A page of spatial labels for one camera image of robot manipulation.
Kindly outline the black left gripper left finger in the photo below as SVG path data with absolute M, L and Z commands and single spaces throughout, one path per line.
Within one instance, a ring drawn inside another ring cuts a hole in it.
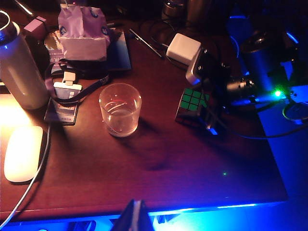
M 131 200 L 112 227 L 112 231 L 131 231 L 135 200 Z

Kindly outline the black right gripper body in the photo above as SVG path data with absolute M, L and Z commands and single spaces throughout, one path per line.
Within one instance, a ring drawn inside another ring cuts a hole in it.
M 234 77 L 224 64 L 212 64 L 207 68 L 207 84 L 212 96 L 223 104 L 255 104 L 255 82 L 246 77 Z

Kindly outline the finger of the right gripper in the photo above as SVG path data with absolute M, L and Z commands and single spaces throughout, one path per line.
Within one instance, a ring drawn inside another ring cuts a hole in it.
M 192 84 L 192 85 L 197 85 L 198 83 L 201 82 L 202 77 L 200 76 L 200 71 L 202 68 L 200 67 L 201 65 L 201 58 L 202 56 L 206 54 L 206 51 L 204 48 L 200 48 L 196 55 L 192 58 L 188 69 L 186 71 L 185 77 L 186 80 Z
M 202 90 L 202 95 L 205 102 L 202 108 L 204 126 L 212 135 L 218 135 L 218 102 L 210 93 L 207 93 L 204 90 Z

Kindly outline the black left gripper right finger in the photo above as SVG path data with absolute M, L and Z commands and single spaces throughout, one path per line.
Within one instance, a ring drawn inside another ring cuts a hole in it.
M 145 202 L 143 200 L 138 201 L 137 212 L 137 230 L 138 231 L 154 231 L 153 222 L 148 215 Z

